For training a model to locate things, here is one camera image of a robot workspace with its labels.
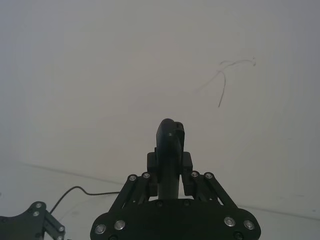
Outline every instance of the white wall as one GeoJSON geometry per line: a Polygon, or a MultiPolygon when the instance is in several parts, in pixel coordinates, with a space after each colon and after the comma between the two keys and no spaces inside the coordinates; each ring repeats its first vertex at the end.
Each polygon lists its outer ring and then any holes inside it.
{"type": "Polygon", "coordinates": [[[319,4],[1,1],[0,161],[121,183],[170,117],[237,203],[320,219],[319,4]]]}
{"type": "MultiPolygon", "coordinates": [[[[31,203],[44,201],[50,210],[70,187],[80,185],[90,193],[112,192],[121,189],[114,184],[26,165],[10,165],[0,169],[0,216],[15,216],[31,203]]],[[[66,226],[65,239],[88,240],[94,220],[111,207],[115,195],[87,196],[80,190],[70,192],[54,212],[66,226]]],[[[259,221],[261,240],[318,239],[320,221],[285,214],[245,208],[259,221]]]]}

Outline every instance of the metal linkage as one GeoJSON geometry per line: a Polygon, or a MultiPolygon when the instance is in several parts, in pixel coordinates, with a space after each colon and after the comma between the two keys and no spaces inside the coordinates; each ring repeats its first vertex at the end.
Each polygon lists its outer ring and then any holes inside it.
{"type": "Polygon", "coordinates": [[[44,202],[34,202],[18,216],[0,216],[1,240],[41,240],[45,232],[54,240],[63,240],[66,234],[65,227],[46,210],[44,202]]]}
{"type": "Polygon", "coordinates": [[[128,176],[109,212],[119,211],[130,205],[147,202],[150,198],[149,182],[151,178],[151,174],[148,172],[144,172],[142,176],[134,174],[128,176]]]}

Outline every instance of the silver bolt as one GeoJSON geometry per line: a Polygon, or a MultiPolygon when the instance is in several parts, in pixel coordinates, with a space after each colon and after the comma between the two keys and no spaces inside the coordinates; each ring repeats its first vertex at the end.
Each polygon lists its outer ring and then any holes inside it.
{"type": "Polygon", "coordinates": [[[129,177],[129,180],[130,181],[134,181],[134,180],[136,180],[137,179],[137,177],[135,176],[135,175],[131,175],[130,177],[129,177]]]}
{"type": "Polygon", "coordinates": [[[206,175],[205,175],[205,177],[207,178],[207,179],[212,179],[212,174],[211,173],[207,173],[206,175]]]}
{"type": "Polygon", "coordinates": [[[143,177],[144,177],[145,179],[148,179],[148,178],[150,177],[150,174],[146,172],[145,174],[143,174],[143,177]]]}
{"type": "Polygon", "coordinates": [[[229,217],[229,216],[227,216],[227,217],[224,219],[224,223],[225,223],[225,225],[227,225],[227,226],[229,226],[229,227],[233,227],[234,225],[236,225],[235,220],[234,220],[232,217],[229,217]]]}
{"type": "Polygon", "coordinates": [[[123,220],[118,220],[114,224],[114,229],[115,230],[122,230],[126,226],[126,222],[123,220]]]}
{"type": "Polygon", "coordinates": [[[248,221],[247,220],[247,221],[244,221],[243,224],[249,230],[252,230],[252,229],[255,228],[255,225],[254,225],[254,223],[252,221],[248,221]]]}
{"type": "Polygon", "coordinates": [[[191,176],[194,177],[194,178],[196,178],[196,177],[198,177],[198,173],[197,173],[196,171],[193,171],[193,172],[191,173],[191,176]]]}
{"type": "Polygon", "coordinates": [[[95,227],[94,232],[96,234],[103,234],[106,231],[107,227],[104,224],[100,224],[98,226],[95,227]]]}

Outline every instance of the white floor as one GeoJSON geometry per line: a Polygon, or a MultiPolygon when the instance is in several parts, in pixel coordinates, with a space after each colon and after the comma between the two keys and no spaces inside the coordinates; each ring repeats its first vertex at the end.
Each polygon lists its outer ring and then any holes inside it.
{"type": "MultiPolygon", "coordinates": [[[[35,201],[45,202],[47,209],[50,210],[58,198],[75,185],[82,186],[91,193],[118,191],[122,187],[118,183],[20,163],[2,164],[0,168],[0,216],[18,215],[35,201]]],[[[109,210],[115,198],[115,195],[90,197],[77,189],[67,195],[53,214],[66,226],[65,239],[90,239],[92,223],[96,217],[109,210]]],[[[319,220],[246,209],[255,215],[261,225],[261,240],[319,239],[319,220]]]]}

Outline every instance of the pencil mark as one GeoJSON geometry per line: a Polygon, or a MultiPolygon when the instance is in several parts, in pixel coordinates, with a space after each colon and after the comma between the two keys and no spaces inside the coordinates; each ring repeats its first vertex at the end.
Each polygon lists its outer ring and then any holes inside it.
{"type": "Polygon", "coordinates": [[[73,218],[75,218],[76,216],[79,215],[79,213],[80,213],[79,211],[72,211],[70,215],[71,215],[73,218]]]}
{"type": "Polygon", "coordinates": [[[219,102],[219,105],[218,105],[218,108],[220,108],[222,98],[224,97],[224,94],[225,94],[225,88],[226,88],[227,78],[226,78],[226,75],[225,75],[225,73],[224,73],[223,71],[218,71],[218,73],[222,73],[222,74],[223,74],[223,77],[224,77],[223,90],[222,90],[220,102],[219,102]]]}
{"type": "Polygon", "coordinates": [[[226,78],[226,74],[224,72],[224,70],[226,70],[228,67],[231,67],[231,66],[234,66],[234,65],[237,65],[237,64],[241,64],[241,63],[251,63],[253,66],[256,66],[256,58],[253,57],[252,60],[249,60],[249,59],[241,59],[241,60],[238,60],[238,61],[230,61],[230,60],[223,60],[222,62],[219,63],[219,65],[223,65],[223,64],[226,64],[228,63],[227,65],[225,65],[224,67],[222,67],[221,69],[218,69],[215,73],[215,75],[207,82],[203,83],[202,85],[200,85],[199,87],[197,87],[193,92],[194,93],[197,93],[197,92],[200,92],[202,89],[204,89],[206,86],[208,86],[213,80],[216,79],[216,77],[222,73],[223,74],[223,77],[224,77],[224,84],[223,84],[223,90],[222,90],[222,95],[221,95],[221,98],[220,98],[220,102],[219,102],[219,105],[218,105],[218,108],[220,107],[221,105],[221,102],[222,102],[222,99],[224,97],[224,94],[225,94],[225,88],[226,88],[226,84],[227,84],[227,78],[226,78]]]}

